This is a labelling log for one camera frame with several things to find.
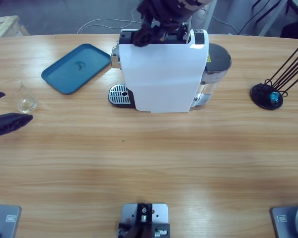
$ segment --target floor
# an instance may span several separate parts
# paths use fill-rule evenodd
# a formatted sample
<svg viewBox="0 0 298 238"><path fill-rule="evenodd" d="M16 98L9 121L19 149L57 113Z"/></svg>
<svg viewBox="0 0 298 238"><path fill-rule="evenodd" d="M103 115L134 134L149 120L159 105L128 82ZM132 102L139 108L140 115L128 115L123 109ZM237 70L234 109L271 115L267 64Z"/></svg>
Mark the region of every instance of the floor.
<svg viewBox="0 0 298 238"><path fill-rule="evenodd" d="M269 9L278 0L270 0L266 9ZM85 23L102 18L116 18L131 20L131 11L140 0L0 0L0 16L18 15L21 22L31 35L45 34L75 34ZM252 11L256 0L218 0L214 17L232 24L238 31L256 14L267 2L262 0ZM134 11L135 21L140 15ZM205 13L197 12L192 20L193 28L203 28ZM258 35L269 16L255 25L258 16L249 22L242 34ZM279 37L282 28L296 22L297 17L290 11L288 15L281 13L273 24L267 36ZM128 25L128 22L101 20L94 24L103 24L119 28ZM132 23L128 28L138 28L138 23ZM118 33L120 29L110 29L101 26L92 26L84 29L84 33ZM236 34L230 27L217 20L212 20L208 29L214 34Z"/></svg>

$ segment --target teal plastic tray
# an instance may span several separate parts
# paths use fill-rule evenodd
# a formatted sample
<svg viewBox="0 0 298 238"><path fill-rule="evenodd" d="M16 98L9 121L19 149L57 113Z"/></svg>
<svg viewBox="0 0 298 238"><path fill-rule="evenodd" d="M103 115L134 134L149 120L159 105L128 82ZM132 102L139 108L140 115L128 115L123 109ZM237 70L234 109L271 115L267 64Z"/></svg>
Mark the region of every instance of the teal plastic tray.
<svg viewBox="0 0 298 238"><path fill-rule="evenodd" d="M111 62L110 55L83 44L42 72L42 78L63 94L72 94Z"/></svg>

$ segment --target wooden pallet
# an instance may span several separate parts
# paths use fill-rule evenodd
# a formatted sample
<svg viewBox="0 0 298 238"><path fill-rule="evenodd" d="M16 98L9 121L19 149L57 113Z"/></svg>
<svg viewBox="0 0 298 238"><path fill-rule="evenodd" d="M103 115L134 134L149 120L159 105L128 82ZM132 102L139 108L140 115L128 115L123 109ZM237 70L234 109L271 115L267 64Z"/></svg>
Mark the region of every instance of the wooden pallet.
<svg viewBox="0 0 298 238"><path fill-rule="evenodd" d="M9 36L28 36L29 33L20 23L18 16L0 17L0 38Z"/></svg>

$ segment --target drinking glass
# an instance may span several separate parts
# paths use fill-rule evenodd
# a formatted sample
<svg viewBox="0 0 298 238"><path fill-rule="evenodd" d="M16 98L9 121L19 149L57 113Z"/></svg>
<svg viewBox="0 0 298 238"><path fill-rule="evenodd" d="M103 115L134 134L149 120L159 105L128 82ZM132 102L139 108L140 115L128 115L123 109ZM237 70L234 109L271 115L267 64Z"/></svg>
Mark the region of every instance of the drinking glass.
<svg viewBox="0 0 298 238"><path fill-rule="evenodd" d="M38 105L37 98L18 79L10 80L0 87L3 99L22 113L30 113Z"/></svg>

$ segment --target wood grain surface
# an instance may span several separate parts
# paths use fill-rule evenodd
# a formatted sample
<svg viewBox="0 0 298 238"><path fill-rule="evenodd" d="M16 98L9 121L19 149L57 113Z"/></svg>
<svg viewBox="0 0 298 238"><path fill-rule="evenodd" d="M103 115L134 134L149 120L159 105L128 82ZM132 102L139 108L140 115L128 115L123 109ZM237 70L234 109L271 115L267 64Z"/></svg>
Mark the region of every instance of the wood grain surface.
<svg viewBox="0 0 298 238"><path fill-rule="evenodd" d="M108 102L110 66L73 95L41 72L80 44L111 53L118 35L0 39L0 85L21 79L39 100L34 120L0 137L0 204L22 207L17 238L115 238L124 203L166 203L173 238L272 238L269 209L298 204L298 85L266 111L250 88L298 40L211 35L232 68L211 101L186 114ZM0 100L0 114L14 111Z"/></svg>

